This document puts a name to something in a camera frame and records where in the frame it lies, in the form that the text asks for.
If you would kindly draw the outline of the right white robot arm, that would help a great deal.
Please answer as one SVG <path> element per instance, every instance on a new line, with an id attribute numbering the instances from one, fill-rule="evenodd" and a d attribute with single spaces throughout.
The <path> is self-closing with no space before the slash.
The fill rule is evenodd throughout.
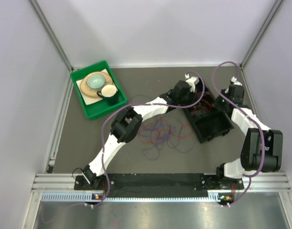
<path id="1" fill-rule="evenodd" d="M 228 188 L 234 179 L 260 172 L 277 172 L 282 163 L 283 134 L 264 125 L 249 106 L 243 104 L 244 87 L 230 84 L 219 93 L 214 106 L 223 111 L 245 135 L 240 157 L 217 167 L 216 184 Z"/>

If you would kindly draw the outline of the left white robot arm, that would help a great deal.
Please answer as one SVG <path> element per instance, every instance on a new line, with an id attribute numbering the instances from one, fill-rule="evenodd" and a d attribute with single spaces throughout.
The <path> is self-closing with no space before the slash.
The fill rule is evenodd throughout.
<path id="1" fill-rule="evenodd" d="M 199 77 L 192 77 L 185 81 L 180 80 L 173 89 L 150 102 L 128 104 L 114 112 L 108 118 L 115 117 L 111 123 L 109 136 L 107 140 L 104 140 L 104 137 L 101 138 L 101 151 L 82 170 L 85 184 L 91 189 L 97 189 L 101 185 L 100 176 L 106 172 L 106 168 L 117 152 L 136 137 L 142 122 L 174 109 L 195 106 L 199 102 L 195 98 L 196 86 L 201 85 L 201 82 L 202 79 Z"/>

